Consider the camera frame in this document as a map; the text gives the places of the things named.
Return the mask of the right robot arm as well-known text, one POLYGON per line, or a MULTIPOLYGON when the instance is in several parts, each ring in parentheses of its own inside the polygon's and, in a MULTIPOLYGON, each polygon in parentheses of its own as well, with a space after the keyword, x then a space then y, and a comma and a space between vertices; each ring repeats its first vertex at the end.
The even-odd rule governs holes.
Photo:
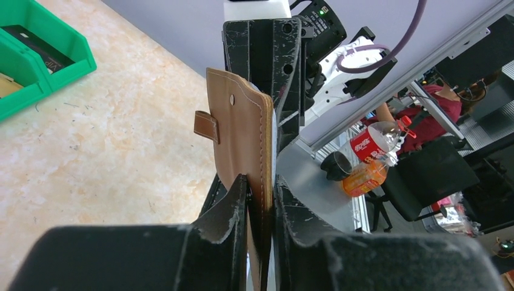
POLYGON ((325 1, 224 1, 225 68, 273 99, 277 148, 332 107, 363 97, 396 64, 389 49, 362 27, 347 32, 325 1))

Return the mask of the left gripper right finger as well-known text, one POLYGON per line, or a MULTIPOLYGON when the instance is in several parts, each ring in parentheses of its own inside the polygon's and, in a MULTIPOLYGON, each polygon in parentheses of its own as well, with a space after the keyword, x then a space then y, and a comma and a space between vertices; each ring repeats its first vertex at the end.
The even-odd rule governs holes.
POLYGON ((277 290, 503 290, 481 246, 450 235, 343 233, 314 214, 278 177, 277 290))

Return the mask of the brown leather card holder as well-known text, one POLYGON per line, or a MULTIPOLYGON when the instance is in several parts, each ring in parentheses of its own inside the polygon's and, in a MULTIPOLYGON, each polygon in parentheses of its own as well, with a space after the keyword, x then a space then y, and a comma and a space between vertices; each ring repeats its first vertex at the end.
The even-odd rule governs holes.
POLYGON ((250 188, 247 232, 255 290, 266 290, 272 242, 273 167, 276 116, 272 98, 243 77, 207 68, 209 111, 196 111, 194 132, 213 142, 215 167, 223 186, 240 174, 250 188))

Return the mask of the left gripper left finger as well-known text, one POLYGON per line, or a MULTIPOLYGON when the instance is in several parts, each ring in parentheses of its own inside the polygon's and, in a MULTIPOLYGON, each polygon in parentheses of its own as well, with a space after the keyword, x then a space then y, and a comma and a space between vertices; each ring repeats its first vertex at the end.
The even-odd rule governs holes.
POLYGON ((244 290, 245 175, 191 224, 63 226, 29 251, 10 290, 244 290))

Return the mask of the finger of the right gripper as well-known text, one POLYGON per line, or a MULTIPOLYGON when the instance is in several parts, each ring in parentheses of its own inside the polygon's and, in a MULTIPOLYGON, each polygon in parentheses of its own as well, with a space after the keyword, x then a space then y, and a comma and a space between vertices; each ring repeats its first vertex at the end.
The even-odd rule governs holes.
POLYGON ((273 103, 277 116, 277 152, 284 150, 299 133, 300 80, 297 70, 301 50, 301 21, 273 21, 273 103))
POLYGON ((272 94, 273 20, 226 21, 222 27, 225 69, 272 94))

